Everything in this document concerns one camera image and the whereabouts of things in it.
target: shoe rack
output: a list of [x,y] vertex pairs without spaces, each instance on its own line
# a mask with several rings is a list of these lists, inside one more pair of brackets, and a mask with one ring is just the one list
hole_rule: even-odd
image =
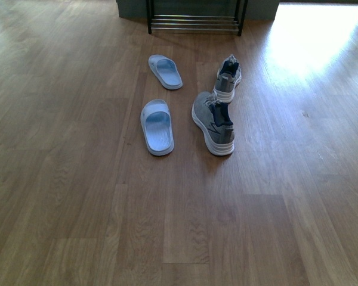
[[212,15],[160,15],[155,13],[154,0],[146,0],[149,34],[157,31],[235,33],[241,36],[248,0],[236,0],[234,15],[218,17]]

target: gray sneaker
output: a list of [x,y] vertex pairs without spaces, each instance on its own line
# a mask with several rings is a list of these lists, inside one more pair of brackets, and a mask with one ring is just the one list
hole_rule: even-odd
[[217,99],[222,102],[230,103],[234,97],[234,88],[241,81],[241,67],[239,61],[230,55],[220,65],[217,71],[217,79],[214,91]]
[[196,97],[192,105],[192,119],[203,131],[209,152],[217,156],[233,152],[234,132],[228,104],[217,100],[215,93],[203,91]]

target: sneaker sole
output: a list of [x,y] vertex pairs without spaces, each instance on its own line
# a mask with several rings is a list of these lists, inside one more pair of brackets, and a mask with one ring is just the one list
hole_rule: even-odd
[[240,72],[240,76],[239,78],[237,79],[237,81],[234,82],[234,87],[232,89],[231,92],[223,92],[223,91],[218,91],[215,87],[214,87],[214,91],[216,92],[217,94],[217,99],[222,101],[222,102],[225,102],[225,103],[230,103],[232,102],[233,98],[234,98],[234,89],[237,87],[237,85],[239,85],[239,83],[241,82],[241,72]]
[[192,114],[192,119],[195,122],[195,124],[203,131],[205,145],[207,146],[209,152],[211,152],[213,155],[216,155],[216,156],[225,156],[225,155],[229,155],[233,152],[233,150],[234,150],[233,141],[228,144],[217,144],[211,139],[211,136],[209,135],[207,128],[196,116],[195,111],[193,109],[193,105],[192,105],[191,114]]

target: wooden floor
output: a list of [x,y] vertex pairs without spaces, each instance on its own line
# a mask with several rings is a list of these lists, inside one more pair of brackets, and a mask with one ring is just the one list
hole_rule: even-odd
[[[236,149],[215,157],[190,110],[230,54]],[[155,98],[165,157],[140,126]],[[114,0],[0,0],[7,285],[358,286],[358,6],[282,4],[237,37],[148,35]]]

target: light blue slide sandal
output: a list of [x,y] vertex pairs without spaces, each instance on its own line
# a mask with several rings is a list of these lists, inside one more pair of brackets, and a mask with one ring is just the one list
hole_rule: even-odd
[[152,100],[141,112],[141,124],[148,151],[163,156],[174,149],[171,116],[164,100]]
[[167,89],[178,89],[183,86],[177,65],[163,55],[152,55],[149,66],[161,84]]

